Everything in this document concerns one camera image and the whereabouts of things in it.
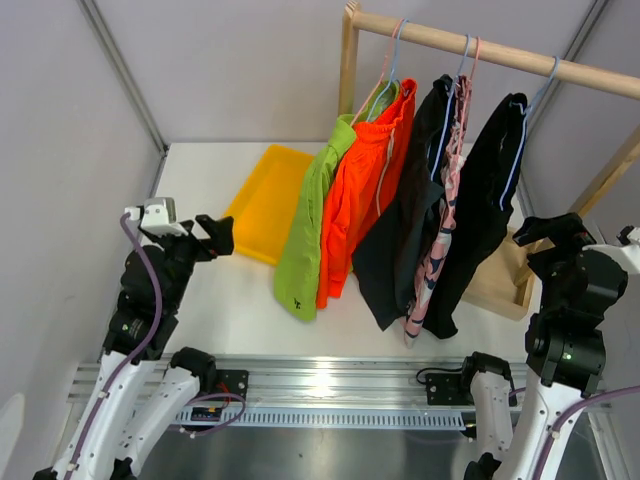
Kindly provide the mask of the pink patterned shorts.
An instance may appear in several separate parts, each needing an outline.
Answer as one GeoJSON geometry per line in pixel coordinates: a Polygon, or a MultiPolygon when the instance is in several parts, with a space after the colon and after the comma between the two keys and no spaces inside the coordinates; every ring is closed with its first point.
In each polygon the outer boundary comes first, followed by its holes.
{"type": "Polygon", "coordinates": [[[444,132],[441,134],[436,152],[439,163],[438,166],[434,166],[434,170],[439,169],[444,193],[436,203],[439,220],[436,223],[435,239],[423,256],[414,277],[416,298],[404,324],[404,343],[408,348],[413,346],[415,339],[420,335],[456,228],[455,212],[460,176],[466,162],[466,157],[462,155],[462,147],[468,123],[471,80],[465,75],[457,77],[450,97],[445,115],[453,113],[453,119],[443,128],[444,132]]]}

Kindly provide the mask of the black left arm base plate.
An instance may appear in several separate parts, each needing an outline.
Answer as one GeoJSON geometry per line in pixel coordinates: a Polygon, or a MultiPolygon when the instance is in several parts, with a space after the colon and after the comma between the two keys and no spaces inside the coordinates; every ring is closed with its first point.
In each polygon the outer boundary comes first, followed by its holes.
{"type": "Polygon", "coordinates": [[[214,393],[232,393],[247,397],[249,371],[240,369],[219,369],[214,383],[214,393]]]}

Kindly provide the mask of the blue wire hanger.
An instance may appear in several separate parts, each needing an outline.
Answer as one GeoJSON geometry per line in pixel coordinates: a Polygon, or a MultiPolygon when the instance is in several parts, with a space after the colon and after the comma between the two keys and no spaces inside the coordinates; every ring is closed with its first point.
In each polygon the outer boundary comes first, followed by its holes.
{"type": "Polygon", "coordinates": [[[430,171],[429,179],[431,182],[435,180],[436,174],[439,171],[440,160],[442,158],[442,152],[444,150],[444,140],[447,132],[449,131],[449,128],[452,126],[452,123],[453,123],[455,98],[459,90],[461,78],[464,77],[463,68],[464,68],[465,61],[468,57],[470,45],[471,45],[471,36],[467,34],[464,53],[462,54],[462,60],[447,90],[447,102],[445,104],[445,112],[443,115],[443,125],[440,129],[440,136],[438,138],[438,141],[433,140],[429,144],[429,148],[427,150],[427,160],[429,161],[429,171],[430,171]]]}
{"type": "Polygon", "coordinates": [[[368,106],[368,115],[366,118],[366,122],[375,121],[384,110],[391,105],[400,90],[400,81],[396,75],[396,67],[397,67],[397,57],[398,57],[398,45],[400,41],[400,36],[405,25],[408,23],[408,19],[403,19],[399,22],[393,32],[392,38],[394,39],[393,43],[393,57],[391,61],[391,69],[389,73],[389,79],[386,81],[380,82],[380,87],[376,87],[374,89],[374,93],[376,93],[375,100],[369,104],[368,106]]]}
{"type": "Polygon", "coordinates": [[[519,178],[519,167],[521,164],[521,160],[524,154],[524,149],[526,144],[529,118],[537,109],[540,101],[542,100],[543,96],[546,94],[552,81],[554,80],[559,67],[559,62],[560,62],[560,58],[558,56],[554,56],[553,68],[551,70],[551,73],[547,77],[545,83],[543,84],[543,86],[536,92],[534,97],[529,101],[527,107],[522,107],[522,106],[519,107],[519,110],[521,113],[521,125],[520,125],[521,135],[520,135],[520,140],[518,141],[518,144],[517,144],[517,149],[516,149],[514,158],[510,163],[510,170],[504,184],[504,189],[502,190],[502,193],[498,200],[498,206],[501,211],[505,211],[506,207],[511,205],[511,200],[513,198],[513,195],[516,192],[517,182],[519,178]]]}

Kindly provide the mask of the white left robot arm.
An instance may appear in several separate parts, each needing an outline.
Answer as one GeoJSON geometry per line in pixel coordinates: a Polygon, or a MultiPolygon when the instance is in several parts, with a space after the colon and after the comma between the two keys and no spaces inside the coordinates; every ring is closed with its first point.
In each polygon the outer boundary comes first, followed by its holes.
{"type": "Polygon", "coordinates": [[[161,221],[129,209],[120,225],[133,250],[103,343],[95,386],[62,456],[37,479],[135,479],[149,454],[184,407],[245,398],[223,388],[214,356],[191,347],[175,353],[160,385],[141,409],[135,404],[178,325],[177,313],[199,262],[234,251],[232,217],[161,221]]]}

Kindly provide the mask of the black shorts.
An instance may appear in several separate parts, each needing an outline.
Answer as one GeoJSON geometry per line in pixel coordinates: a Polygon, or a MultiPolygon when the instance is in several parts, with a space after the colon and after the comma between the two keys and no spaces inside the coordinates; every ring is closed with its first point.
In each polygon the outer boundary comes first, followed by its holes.
{"type": "Polygon", "coordinates": [[[523,93],[510,93],[498,104],[466,157],[461,170],[455,212],[456,228],[424,319],[423,328],[439,339],[458,333],[452,314],[477,267],[507,235],[511,205],[501,211],[498,200],[520,140],[523,93]]]}

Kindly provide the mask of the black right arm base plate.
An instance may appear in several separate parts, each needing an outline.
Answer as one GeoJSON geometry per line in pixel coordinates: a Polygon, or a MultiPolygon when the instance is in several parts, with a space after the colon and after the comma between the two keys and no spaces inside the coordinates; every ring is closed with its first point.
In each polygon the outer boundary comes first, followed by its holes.
{"type": "Polygon", "coordinates": [[[462,368],[423,368],[415,379],[426,392],[430,406],[471,406],[470,387],[463,382],[462,368]]]}

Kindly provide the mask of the orange shorts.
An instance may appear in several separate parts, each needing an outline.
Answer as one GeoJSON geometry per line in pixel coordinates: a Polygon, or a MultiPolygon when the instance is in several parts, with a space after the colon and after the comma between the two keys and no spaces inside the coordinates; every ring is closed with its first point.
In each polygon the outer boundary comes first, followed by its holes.
{"type": "Polygon", "coordinates": [[[324,202],[316,307],[341,296],[357,245],[394,198],[408,151],[417,82],[400,82],[397,98],[373,122],[344,119],[356,139],[344,154],[324,202]]]}

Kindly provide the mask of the dark navy shorts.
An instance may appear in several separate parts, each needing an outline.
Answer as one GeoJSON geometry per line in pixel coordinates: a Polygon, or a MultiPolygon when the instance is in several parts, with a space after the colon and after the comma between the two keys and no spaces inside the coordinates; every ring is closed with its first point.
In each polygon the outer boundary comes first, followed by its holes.
{"type": "Polygon", "coordinates": [[[427,150],[440,136],[451,81],[447,74],[440,76],[423,99],[395,196],[353,255],[360,293],[382,331],[407,315],[415,300],[416,271],[435,239],[436,203],[444,188],[441,180],[429,179],[427,150]]]}

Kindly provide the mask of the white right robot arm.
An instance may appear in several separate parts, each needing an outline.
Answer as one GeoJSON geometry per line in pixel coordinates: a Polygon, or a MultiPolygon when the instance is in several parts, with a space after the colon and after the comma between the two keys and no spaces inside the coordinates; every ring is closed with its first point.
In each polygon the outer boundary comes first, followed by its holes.
{"type": "Polygon", "coordinates": [[[597,243],[577,213],[528,217],[513,240],[552,244],[527,256],[542,295],[525,334],[522,411],[512,420],[509,401],[518,391],[506,361],[480,352],[465,358],[456,389],[475,407],[479,451],[467,479],[555,478],[584,409],[621,394],[597,391],[606,364],[599,326],[639,271],[638,244],[597,243]]]}

